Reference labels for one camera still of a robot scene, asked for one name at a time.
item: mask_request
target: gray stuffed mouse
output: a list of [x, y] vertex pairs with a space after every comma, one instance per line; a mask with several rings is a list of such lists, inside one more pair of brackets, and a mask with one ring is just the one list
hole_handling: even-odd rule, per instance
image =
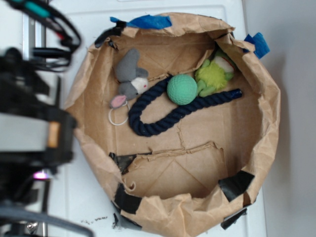
[[132, 100], [137, 95], [148, 90], [148, 72], [137, 67], [140, 58], [136, 48], [130, 49], [119, 61], [115, 68], [115, 73], [120, 82], [118, 95], [110, 101], [112, 109], [117, 109], [125, 105], [127, 100]]

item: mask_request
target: stuffed mouse ear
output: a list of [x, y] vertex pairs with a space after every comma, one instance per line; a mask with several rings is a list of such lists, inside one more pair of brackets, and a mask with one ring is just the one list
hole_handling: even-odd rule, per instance
[[140, 54], [136, 48], [130, 49], [115, 68], [119, 82], [132, 81], [136, 78], [137, 62]]
[[113, 99], [110, 101], [110, 107], [115, 110], [123, 106], [125, 102], [126, 102], [125, 95], [117, 95], [117, 96], [114, 96]]

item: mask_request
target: green ball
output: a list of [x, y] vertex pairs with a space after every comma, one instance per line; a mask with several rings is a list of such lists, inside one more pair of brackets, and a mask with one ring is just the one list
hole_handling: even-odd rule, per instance
[[197, 96], [198, 85], [189, 75], [179, 74], [170, 79], [167, 94], [177, 105], [187, 105]]

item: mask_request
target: blue painter's tape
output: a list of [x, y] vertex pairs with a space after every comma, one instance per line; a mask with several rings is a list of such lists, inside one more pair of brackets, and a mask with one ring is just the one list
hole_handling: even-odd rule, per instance
[[[116, 23], [119, 21], [119, 19], [110, 17], [110, 21]], [[130, 22], [127, 22], [126, 25], [134, 28], [161, 30], [172, 26], [172, 23], [169, 16], [146, 15], [135, 18]]]
[[256, 50], [254, 51], [254, 53], [259, 59], [270, 52], [269, 46], [260, 32], [257, 33], [254, 37], [247, 35], [244, 41], [255, 45]]

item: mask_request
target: cardboard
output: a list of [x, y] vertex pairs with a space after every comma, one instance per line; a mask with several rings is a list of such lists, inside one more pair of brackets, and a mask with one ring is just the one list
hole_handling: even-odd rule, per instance
[[[76, 137], [100, 185], [115, 200], [119, 183], [142, 197], [135, 214], [121, 211], [147, 232], [194, 237], [252, 204], [275, 159], [280, 119], [280, 90], [253, 53], [254, 46], [230, 34], [225, 22], [200, 15], [166, 13], [173, 26], [163, 30], [125, 28], [121, 37], [88, 49], [66, 101], [79, 122]], [[108, 121], [109, 102], [118, 82], [114, 67], [132, 47], [140, 51], [139, 67], [149, 71], [150, 86], [168, 75], [194, 71], [217, 43], [238, 71], [225, 90], [240, 88], [243, 97], [186, 116], [173, 128], [150, 138], [136, 135], [128, 123]], [[135, 100], [129, 101], [132, 106]], [[150, 123], [176, 105], [164, 93], [143, 112]], [[127, 108], [112, 112], [124, 121]], [[109, 157], [139, 154], [122, 175]], [[228, 202], [218, 180], [240, 170], [255, 176], [247, 191]]]

